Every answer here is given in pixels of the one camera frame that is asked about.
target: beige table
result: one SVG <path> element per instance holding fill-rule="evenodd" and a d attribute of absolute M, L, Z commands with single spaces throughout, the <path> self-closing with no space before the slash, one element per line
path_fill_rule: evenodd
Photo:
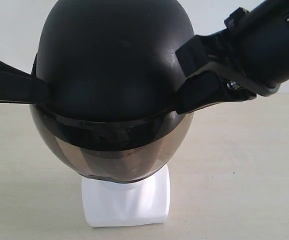
<path fill-rule="evenodd" d="M 0 104 L 0 240 L 289 240 L 289 94 L 197 112 L 169 167 L 166 224 L 92 229 L 80 176 Z"/>

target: metal screw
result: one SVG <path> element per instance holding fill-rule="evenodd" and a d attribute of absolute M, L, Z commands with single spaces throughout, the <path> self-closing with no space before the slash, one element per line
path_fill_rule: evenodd
<path fill-rule="evenodd" d="M 235 81 L 228 82 L 227 87 L 231 90 L 238 90 L 241 88 L 241 86 L 238 83 L 236 83 Z"/>

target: white base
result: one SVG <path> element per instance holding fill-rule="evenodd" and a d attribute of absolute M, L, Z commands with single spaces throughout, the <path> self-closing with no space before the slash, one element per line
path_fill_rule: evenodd
<path fill-rule="evenodd" d="M 118 184 L 82 178 L 86 221 L 94 228 L 163 224 L 170 207 L 169 169 L 165 165 L 149 178 Z"/>

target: background wall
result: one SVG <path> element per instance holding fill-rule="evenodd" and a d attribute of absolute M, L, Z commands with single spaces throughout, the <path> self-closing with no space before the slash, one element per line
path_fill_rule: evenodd
<path fill-rule="evenodd" d="M 56 2 L 57 0 L 0 0 L 0 60 L 25 72 L 31 71 L 43 24 Z M 223 29 L 224 20 L 237 7 L 252 10 L 262 0 L 179 2 L 187 11 L 195 32 L 207 35 Z M 280 92 L 289 93 L 289 82 L 282 86 Z"/>

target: black helmet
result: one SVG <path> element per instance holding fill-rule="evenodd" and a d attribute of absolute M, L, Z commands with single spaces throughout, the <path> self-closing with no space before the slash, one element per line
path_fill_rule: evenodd
<path fill-rule="evenodd" d="M 59 0 L 33 68 L 50 85 L 49 99 L 31 106 L 45 143 L 86 178 L 154 174 L 193 118 L 173 110 L 186 80 L 175 52 L 193 36 L 176 0 Z"/>

